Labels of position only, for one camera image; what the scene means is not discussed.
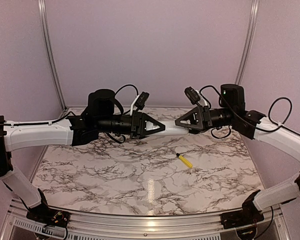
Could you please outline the white remote control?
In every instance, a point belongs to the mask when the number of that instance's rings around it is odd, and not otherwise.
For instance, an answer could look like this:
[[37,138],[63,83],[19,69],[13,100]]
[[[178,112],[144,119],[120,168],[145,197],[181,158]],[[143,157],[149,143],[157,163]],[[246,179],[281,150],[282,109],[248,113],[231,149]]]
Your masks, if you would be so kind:
[[151,134],[150,136],[185,136],[189,133],[188,128],[176,126],[174,121],[161,121],[165,130]]

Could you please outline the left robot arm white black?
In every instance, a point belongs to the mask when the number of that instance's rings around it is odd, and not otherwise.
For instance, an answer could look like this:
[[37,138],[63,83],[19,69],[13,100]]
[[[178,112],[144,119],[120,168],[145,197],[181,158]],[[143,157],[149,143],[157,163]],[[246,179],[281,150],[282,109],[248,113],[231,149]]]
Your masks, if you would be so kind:
[[97,140],[100,133],[143,139],[163,132],[163,123],[141,112],[148,96],[146,92],[138,96],[136,110],[130,114],[124,114],[113,90],[98,89],[88,95],[81,115],[68,113],[42,122],[8,122],[0,115],[0,180],[23,200],[30,213],[43,223],[50,222],[54,215],[43,192],[12,164],[12,151],[49,145],[83,146]]

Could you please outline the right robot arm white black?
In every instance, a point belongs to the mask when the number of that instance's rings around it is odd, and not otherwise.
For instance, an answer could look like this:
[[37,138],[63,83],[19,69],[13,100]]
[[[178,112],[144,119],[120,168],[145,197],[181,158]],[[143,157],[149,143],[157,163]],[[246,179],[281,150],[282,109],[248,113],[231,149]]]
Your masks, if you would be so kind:
[[[300,162],[300,133],[274,122],[268,114],[247,111],[242,86],[222,84],[216,92],[219,108],[211,108],[210,103],[202,105],[200,101],[206,98],[192,87],[187,87],[184,93],[195,107],[175,120],[176,126],[188,129],[191,134],[230,127],[246,138],[273,146]],[[221,224],[225,229],[256,224],[264,220],[264,209],[297,198],[300,198],[300,172],[270,188],[256,190],[242,203],[241,210],[223,213]]]

